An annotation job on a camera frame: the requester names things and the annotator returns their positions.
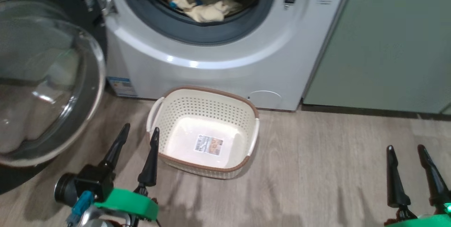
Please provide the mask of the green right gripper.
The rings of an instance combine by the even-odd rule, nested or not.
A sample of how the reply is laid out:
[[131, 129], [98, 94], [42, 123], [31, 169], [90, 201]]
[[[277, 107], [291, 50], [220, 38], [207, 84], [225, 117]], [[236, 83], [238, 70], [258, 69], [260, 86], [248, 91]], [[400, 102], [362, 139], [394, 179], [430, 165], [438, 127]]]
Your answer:
[[[439, 206], [445, 214], [393, 222], [384, 227], [451, 227], [451, 193], [424, 145], [418, 145], [420, 163], [426, 172], [430, 190], [430, 205]], [[391, 208], [407, 208], [411, 200], [404, 191], [398, 171], [398, 159], [392, 145], [386, 149], [387, 159], [387, 203]]]

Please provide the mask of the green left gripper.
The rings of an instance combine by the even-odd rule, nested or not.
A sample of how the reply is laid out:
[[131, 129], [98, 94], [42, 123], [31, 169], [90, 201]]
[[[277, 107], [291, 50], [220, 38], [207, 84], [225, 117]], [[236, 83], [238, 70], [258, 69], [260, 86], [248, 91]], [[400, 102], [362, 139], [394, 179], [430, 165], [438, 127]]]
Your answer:
[[[100, 161], [99, 167], [107, 167], [114, 171], [117, 166], [119, 155], [126, 143], [130, 131], [130, 123], [126, 123], [110, 149]], [[146, 159], [142, 172], [137, 181], [141, 186], [152, 187], [157, 183], [157, 163], [159, 155], [160, 130], [156, 127], [150, 139], [150, 152]], [[113, 211], [120, 211], [141, 219], [156, 221], [159, 214], [159, 205], [150, 197], [134, 193], [132, 191], [120, 188], [114, 188], [107, 199], [103, 202], [95, 202], [97, 208], [107, 208]]]

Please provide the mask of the round washing machine door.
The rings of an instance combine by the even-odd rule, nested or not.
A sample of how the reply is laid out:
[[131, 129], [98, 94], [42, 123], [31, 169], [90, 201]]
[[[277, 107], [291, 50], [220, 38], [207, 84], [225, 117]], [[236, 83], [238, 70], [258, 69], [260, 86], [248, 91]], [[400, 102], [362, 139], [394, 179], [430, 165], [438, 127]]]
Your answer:
[[0, 0], [0, 195], [68, 149], [106, 84], [105, 0]]

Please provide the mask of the cream yellow blue cloth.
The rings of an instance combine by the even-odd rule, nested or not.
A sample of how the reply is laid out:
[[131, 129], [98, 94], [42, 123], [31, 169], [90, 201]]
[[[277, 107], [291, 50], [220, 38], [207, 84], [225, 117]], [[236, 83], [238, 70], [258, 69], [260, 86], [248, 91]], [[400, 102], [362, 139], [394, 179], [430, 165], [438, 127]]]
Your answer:
[[183, 12], [197, 23], [222, 22], [239, 12], [243, 5], [235, 0], [167, 0], [169, 7]]

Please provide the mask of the printed label sticker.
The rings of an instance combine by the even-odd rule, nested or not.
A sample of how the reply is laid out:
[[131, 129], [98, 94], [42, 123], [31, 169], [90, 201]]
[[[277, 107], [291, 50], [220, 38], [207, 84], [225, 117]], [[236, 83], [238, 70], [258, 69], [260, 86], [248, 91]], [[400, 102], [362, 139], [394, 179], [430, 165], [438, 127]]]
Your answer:
[[199, 153], [208, 153], [214, 156], [219, 156], [222, 145], [222, 139], [200, 134], [197, 137], [194, 150]]

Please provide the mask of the cream basket with brown rim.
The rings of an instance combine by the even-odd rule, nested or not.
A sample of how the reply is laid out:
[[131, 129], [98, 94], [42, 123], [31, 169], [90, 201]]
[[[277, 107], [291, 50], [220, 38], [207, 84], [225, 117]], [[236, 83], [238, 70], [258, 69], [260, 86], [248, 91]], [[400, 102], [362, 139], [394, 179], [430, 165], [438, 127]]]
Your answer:
[[[243, 97], [204, 87], [178, 87], [157, 99], [146, 132], [160, 130], [159, 159], [173, 168], [214, 179], [233, 179], [243, 171], [258, 140], [260, 119]], [[214, 156], [194, 150], [198, 136], [223, 140]]]

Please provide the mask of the white front-load washing machine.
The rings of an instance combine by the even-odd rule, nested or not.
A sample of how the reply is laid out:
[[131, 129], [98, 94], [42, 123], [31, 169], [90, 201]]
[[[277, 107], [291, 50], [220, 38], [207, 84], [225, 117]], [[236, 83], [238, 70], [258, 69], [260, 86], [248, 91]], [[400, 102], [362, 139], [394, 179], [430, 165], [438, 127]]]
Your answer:
[[296, 0], [285, 10], [284, 0], [259, 0], [222, 22], [197, 23], [157, 0], [112, 1], [106, 78], [130, 79], [136, 98], [181, 86], [246, 99], [267, 90], [282, 97], [273, 110], [288, 111], [298, 108], [342, 3]]

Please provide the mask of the blue energy label sticker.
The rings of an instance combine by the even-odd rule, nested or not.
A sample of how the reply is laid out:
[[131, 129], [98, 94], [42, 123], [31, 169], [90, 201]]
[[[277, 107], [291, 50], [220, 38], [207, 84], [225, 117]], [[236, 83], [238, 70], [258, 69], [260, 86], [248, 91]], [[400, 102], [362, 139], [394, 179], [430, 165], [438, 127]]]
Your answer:
[[117, 96], [137, 97], [137, 93], [130, 79], [108, 76], [107, 80]]

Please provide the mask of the dark cabinet baseboard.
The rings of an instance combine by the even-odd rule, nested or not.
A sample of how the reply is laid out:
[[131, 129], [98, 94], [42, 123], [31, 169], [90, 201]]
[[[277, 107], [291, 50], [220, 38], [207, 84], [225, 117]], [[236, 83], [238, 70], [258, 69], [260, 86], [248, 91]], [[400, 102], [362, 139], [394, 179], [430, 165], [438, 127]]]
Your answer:
[[393, 117], [404, 119], [422, 119], [422, 120], [435, 120], [435, 121], [449, 121], [451, 122], [451, 115], [434, 114], [434, 113], [418, 113], [418, 112], [406, 112], [398, 110], [379, 110], [379, 109], [365, 109], [365, 108], [346, 108], [340, 106], [331, 105], [300, 105], [301, 110], [310, 112], [324, 112], [335, 114], [350, 114], [359, 116], [379, 116], [379, 117]]

